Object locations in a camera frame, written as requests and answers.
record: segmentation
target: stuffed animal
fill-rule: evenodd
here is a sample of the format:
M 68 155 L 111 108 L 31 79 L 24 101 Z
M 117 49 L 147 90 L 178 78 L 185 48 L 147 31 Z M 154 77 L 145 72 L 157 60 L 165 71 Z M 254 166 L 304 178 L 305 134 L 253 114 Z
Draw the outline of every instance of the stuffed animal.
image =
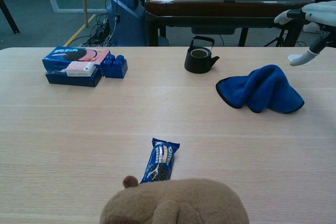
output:
M 208 179 L 138 184 L 124 179 L 124 190 L 105 205 L 100 224 L 249 224 L 238 195 Z

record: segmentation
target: kettle handle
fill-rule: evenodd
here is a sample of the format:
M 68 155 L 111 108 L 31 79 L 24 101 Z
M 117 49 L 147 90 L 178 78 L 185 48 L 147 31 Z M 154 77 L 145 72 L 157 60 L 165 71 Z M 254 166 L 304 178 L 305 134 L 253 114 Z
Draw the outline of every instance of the kettle handle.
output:
M 191 40 L 189 49 L 191 49 L 192 47 L 194 47 L 194 40 L 195 40 L 195 39 L 205 40 L 205 41 L 209 41 L 209 42 L 211 42 L 211 49 L 212 49 L 212 48 L 214 47 L 214 45 L 215 45 L 215 40 L 214 40 L 213 38 L 204 37 L 204 36 L 194 36 L 193 39 Z

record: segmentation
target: yellow floor line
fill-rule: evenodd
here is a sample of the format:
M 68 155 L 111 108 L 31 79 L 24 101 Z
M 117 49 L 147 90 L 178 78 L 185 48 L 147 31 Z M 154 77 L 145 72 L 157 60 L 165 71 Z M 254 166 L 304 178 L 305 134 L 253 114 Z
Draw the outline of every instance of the yellow floor line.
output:
M 95 16 L 96 16 L 96 15 L 93 14 L 93 15 L 89 18 L 88 22 L 91 22 L 91 20 L 93 20 L 93 18 L 94 18 Z M 83 31 L 84 28 L 85 28 L 85 24 L 83 24 L 83 25 L 77 30 L 77 32 L 75 32 L 75 33 L 70 37 L 70 39 L 68 39 L 68 41 L 67 41 L 63 46 L 64 46 L 64 47 L 67 47 L 67 46 L 70 44 L 70 42 L 72 42 L 72 40 L 73 40 L 74 38 L 76 38 L 77 35 L 79 35 L 81 31 Z

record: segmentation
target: blue towel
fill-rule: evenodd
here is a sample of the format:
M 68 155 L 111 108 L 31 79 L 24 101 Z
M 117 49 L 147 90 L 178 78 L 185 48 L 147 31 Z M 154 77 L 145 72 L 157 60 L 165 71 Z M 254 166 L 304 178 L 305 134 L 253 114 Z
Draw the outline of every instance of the blue towel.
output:
M 248 76 L 234 76 L 221 80 L 216 89 L 223 100 L 236 109 L 244 104 L 255 113 L 265 108 L 292 113 L 304 105 L 302 97 L 288 83 L 276 65 L 267 65 L 252 71 Z

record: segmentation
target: black kettle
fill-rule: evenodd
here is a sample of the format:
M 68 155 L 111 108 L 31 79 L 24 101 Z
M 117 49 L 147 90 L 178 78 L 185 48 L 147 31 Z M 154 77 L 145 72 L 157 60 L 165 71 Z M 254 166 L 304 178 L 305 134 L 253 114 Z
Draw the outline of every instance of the black kettle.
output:
M 205 40 L 211 42 L 211 49 L 214 47 L 215 40 L 203 36 L 195 36 L 187 51 L 187 56 L 184 62 L 184 68 L 191 73 L 207 73 L 210 71 L 211 67 L 219 59 L 218 56 L 211 58 L 211 49 L 205 47 L 194 47 L 194 40 Z

